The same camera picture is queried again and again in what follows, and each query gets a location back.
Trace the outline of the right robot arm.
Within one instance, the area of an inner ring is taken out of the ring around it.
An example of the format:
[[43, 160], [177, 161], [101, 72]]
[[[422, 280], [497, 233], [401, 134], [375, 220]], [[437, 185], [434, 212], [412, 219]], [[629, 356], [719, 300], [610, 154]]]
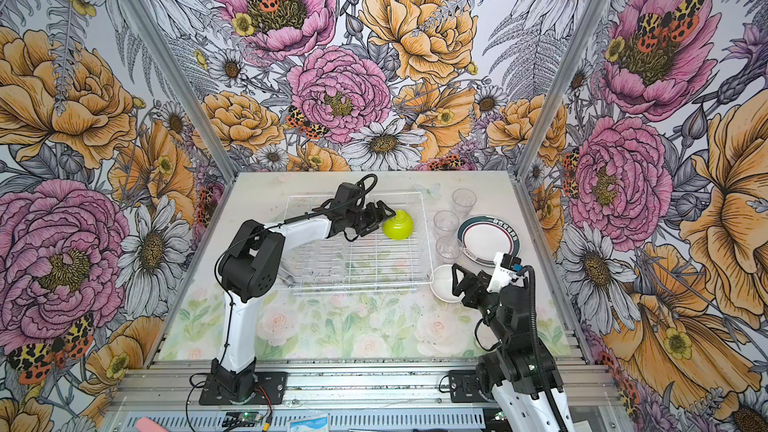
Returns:
[[556, 361], [538, 334], [532, 267], [500, 267], [492, 275], [454, 264], [451, 288], [480, 313], [496, 343], [476, 366], [479, 390], [501, 408], [513, 431], [573, 431]]

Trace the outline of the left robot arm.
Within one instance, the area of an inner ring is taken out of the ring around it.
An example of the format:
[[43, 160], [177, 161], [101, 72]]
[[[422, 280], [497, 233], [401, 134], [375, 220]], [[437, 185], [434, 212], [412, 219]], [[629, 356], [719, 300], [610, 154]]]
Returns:
[[219, 356], [212, 360], [207, 384], [211, 392], [234, 403], [244, 403], [257, 391], [255, 325], [260, 299], [277, 281], [282, 256], [300, 246], [346, 235], [355, 241], [375, 232], [396, 212], [367, 195], [378, 177], [341, 183], [335, 195], [321, 205], [279, 223], [244, 221], [215, 265], [219, 286], [226, 294], [226, 330]]

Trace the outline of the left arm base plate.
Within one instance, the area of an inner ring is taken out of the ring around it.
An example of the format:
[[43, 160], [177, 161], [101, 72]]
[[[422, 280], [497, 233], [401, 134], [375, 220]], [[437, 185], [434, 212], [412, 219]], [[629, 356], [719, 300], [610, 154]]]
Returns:
[[244, 370], [234, 374], [223, 370], [210, 374], [203, 385], [199, 404], [280, 405], [286, 391], [286, 372]]

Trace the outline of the lime green bowl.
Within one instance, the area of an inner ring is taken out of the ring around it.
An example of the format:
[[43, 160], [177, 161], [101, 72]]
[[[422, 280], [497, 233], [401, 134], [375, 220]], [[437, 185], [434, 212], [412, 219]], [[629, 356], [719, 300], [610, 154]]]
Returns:
[[406, 211], [396, 210], [395, 215], [382, 224], [382, 232], [392, 240], [406, 240], [414, 232], [414, 221]]

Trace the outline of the pink wooden plate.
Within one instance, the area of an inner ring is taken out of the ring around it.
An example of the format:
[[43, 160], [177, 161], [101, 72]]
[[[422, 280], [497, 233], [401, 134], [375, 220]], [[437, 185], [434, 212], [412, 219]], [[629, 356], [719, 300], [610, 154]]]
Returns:
[[520, 240], [507, 222], [492, 216], [478, 215], [466, 219], [457, 230], [463, 254], [471, 261], [493, 266], [497, 253], [516, 257]]

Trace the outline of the orange bowl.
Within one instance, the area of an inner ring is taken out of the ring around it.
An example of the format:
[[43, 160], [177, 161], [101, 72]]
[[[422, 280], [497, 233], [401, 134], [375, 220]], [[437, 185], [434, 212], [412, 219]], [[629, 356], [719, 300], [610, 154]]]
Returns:
[[462, 300], [463, 294], [459, 296], [453, 294], [451, 264], [443, 264], [436, 267], [432, 272], [432, 277], [430, 288], [438, 300], [449, 304], [459, 303]]

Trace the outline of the clear glass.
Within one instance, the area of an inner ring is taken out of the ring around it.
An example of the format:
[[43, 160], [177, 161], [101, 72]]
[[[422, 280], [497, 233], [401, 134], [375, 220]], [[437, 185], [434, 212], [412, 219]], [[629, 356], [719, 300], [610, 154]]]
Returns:
[[454, 236], [442, 236], [436, 240], [435, 251], [442, 264], [455, 263], [462, 256], [461, 242]]
[[454, 236], [459, 228], [460, 219], [451, 210], [440, 210], [433, 218], [433, 233], [437, 238]]
[[460, 218], [467, 217], [476, 203], [476, 194], [468, 188], [458, 188], [451, 195], [452, 210]]

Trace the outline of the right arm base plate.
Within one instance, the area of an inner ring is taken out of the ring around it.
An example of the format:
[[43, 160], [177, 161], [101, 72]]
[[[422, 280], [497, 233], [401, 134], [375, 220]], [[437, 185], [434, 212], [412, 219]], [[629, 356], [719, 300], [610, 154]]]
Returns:
[[448, 394], [452, 403], [493, 403], [490, 392], [481, 389], [480, 380], [474, 371], [451, 370], [448, 375]]

